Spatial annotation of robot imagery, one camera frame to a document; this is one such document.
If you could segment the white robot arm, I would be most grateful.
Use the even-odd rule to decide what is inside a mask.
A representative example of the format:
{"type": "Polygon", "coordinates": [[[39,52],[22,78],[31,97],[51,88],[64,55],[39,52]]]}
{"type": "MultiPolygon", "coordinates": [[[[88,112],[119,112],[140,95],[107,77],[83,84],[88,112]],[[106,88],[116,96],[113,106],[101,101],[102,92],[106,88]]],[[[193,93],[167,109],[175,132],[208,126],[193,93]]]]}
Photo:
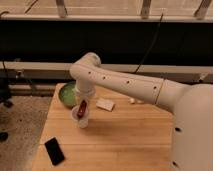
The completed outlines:
{"type": "Polygon", "coordinates": [[[91,96],[97,85],[173,114],[170,171],[213,171],[213,85],[106,70],[95,53],[73,63],[76,93],[91,96]]]}

